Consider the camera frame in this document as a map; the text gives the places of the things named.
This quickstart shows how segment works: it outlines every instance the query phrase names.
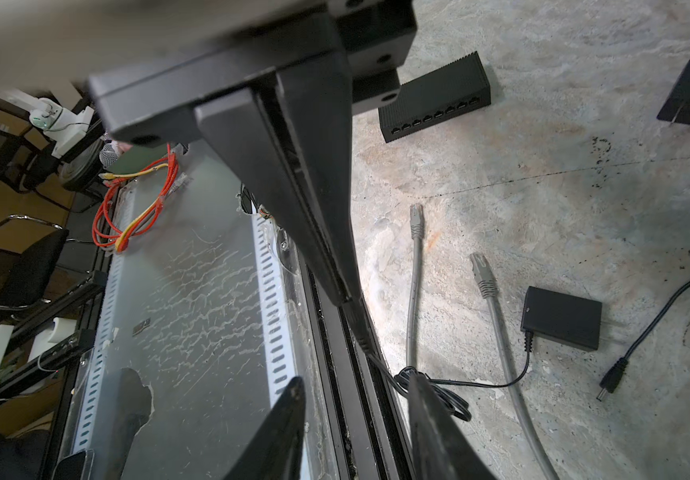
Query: black network switch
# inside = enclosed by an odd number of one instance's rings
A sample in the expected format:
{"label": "black network switch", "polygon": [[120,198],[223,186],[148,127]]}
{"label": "black network switch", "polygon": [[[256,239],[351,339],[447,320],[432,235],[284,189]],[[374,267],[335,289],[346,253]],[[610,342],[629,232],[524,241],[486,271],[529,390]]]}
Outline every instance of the black network switch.
{"label": "black network switch", "polygon": [[379,109],[379,129],[387,143],[490,104],[489,80],[474,52],[401,85],[396,101]]}

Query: chair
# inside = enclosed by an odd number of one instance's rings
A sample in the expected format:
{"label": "chair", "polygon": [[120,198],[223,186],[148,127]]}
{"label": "chair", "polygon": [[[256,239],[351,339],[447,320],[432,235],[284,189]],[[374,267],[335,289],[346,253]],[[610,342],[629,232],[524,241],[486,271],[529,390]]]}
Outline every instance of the chair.
{"label": "chair", "polygon": [[21,254],[0,249],[0,321],[16,312],[30,310],[41,305],[49,279],[57,266],[62,247],[67,242],[90,244],[68,238],[67,229],[27,215],[9,215],[0,226],[11,220],[27,220],[54,228],[54,231]]}

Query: chair armrest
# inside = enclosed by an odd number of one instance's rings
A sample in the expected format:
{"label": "chair armrest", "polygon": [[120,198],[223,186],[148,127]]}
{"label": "chair armrest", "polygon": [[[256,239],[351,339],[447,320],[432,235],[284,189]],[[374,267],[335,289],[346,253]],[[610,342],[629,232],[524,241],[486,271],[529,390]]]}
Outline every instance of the chair armrest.
{"label": "chair armrest", "polygon": [[36,224],[50,226],[52,228],[55,228],[56,230],[62,230],[61,226],[59,226],[57,224],[52,224],[52,222],[48,222],[46,220],[41,220],[40,218],[35,218],[34,216],[27,216],[27,215],[20,215],[20,214],[7,216],[6,218],[4,218],[3,220],[0,221],[0,226],[6,225],[11,220],[28,220],[31,222],[35,222]]}

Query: black power adapter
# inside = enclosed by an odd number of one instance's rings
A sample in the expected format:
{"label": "black power adapter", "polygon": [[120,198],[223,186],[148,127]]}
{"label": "black power adapter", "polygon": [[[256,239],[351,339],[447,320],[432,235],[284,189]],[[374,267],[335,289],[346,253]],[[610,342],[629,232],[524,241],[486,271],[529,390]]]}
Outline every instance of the black power adapter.
{"label": "black power adapter", "polygon": [[599,349],[601,302],[531,286],[521,330],[587,352]]}

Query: concrete floor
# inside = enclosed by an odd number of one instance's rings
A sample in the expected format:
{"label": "concrete floor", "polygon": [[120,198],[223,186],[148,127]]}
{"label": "concrete floor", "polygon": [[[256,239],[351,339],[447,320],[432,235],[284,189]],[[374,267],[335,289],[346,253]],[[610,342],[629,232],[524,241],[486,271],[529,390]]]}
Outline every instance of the concrete floor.
{"label": "concrete floor", "polygon": [[[369,308],[404,364],[409,206],[425,206],[419,368],[502,379],[468,254],[501,290],[518,365],[530,285],[603,302],[601,344],[536,340],[522,381],[561,478],[690,478],[690,290],[596,401],[603,373],[690,279],[690,127],[656,120],[690,57],[690,2],[418,0],[408,82],[478,51],[493,104],[385,144],[354,120],[352,215]],[[456,389],[458,422],[499,478],[542,478],[509,397]]]}

